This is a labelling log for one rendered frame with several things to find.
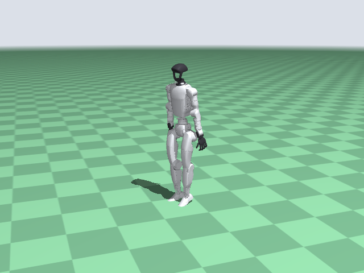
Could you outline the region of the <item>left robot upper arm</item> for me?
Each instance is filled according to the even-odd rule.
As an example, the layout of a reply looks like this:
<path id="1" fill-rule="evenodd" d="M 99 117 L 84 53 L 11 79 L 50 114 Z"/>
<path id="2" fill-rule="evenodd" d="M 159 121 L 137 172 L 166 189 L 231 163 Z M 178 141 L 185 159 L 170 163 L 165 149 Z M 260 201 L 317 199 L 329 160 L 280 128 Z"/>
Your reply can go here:
<path id="1" fill-rule="evenodd" d="M 186 88 L 186 91 L 187 91 L 187 96 L 190 98 L 190 102 L 191 102 L 191 105 L 192 105 L 192 110 L 190 112 L 190 115 L 192 117 L 196 117 L 195 116 L 195 111 L 198 110 L 199 111 L 199 108 L 198 108 L 198 99 L 197 99 L 197 95 L 198 95 L 198 92 L 195 88 L 192 88 L 192 87 L 187 87 Z"/>

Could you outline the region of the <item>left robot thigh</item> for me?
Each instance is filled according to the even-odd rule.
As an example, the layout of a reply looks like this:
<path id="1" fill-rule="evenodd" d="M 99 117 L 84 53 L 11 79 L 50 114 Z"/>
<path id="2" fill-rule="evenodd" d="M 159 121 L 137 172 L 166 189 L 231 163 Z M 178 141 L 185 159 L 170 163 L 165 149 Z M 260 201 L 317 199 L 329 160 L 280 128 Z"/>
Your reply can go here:
<path id="1" fill-rule="evenodd" d="M 193 144 L 192 142 L 197 140 L 196 132 L 191 129 L 186 129 L 186 132 L 183 135 L 183 140 L 181 143 L 181 161 L 183 168 L 189 170 L 191 163 L 191 157 L 193 152 Z"/>

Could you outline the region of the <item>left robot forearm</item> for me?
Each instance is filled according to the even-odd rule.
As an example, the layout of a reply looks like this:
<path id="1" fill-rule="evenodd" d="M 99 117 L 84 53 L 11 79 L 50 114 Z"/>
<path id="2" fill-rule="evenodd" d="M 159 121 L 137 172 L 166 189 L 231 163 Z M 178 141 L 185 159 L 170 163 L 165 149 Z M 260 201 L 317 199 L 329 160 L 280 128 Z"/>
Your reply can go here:
<path id="1" fill-rule="evenodd" d="M 195 130 L 198 132 L 199 136 L 203 135 L 202 126 L 201 126 L 201 115 L 198 110 L 195 111 L 195 118 L 193 119 L 195 124 Z"/>

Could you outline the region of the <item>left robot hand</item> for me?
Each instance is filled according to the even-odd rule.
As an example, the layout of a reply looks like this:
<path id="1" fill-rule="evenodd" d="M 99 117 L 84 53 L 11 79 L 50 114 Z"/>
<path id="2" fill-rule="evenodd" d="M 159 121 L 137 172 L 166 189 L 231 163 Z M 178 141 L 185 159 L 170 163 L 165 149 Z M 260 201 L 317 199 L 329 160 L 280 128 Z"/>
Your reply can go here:
<path id="1" fill-rule="evenodd" d="M 198 132 L 196 132 L 196 135 L 198 137 L 198 144 L 197 144 L 196 148 L 198 148 L 198 145 L 200 145 L 199 151 L 201 151 L 207 147 L 207 143 L 206 143 L 205 138 L 203 137 L 204 135 L 199 136 Z M 202 147 L 202 149 L 201 149 L 201 147 Z"/>

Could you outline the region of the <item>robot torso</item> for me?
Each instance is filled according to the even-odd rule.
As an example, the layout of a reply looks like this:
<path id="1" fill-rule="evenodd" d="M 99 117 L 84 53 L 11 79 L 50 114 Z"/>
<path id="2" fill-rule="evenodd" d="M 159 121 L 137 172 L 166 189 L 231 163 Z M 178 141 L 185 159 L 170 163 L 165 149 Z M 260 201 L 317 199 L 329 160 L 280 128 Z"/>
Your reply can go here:
<path id="1" fill-rule="evenodd" d="M 182 86 L 176 86 L 177 82 L 170 86 L 170 97 L 173 114 L 177 116 L 178 123 L 175 124 L 176 134 L 183 137 L 186 129 L 191 129 L 191 124 L 188 123 L 186 117 L 190 115 L 192 108 L 190 98 L 187 96 L 187 87 L 191 87 L 187 83 Z"/>

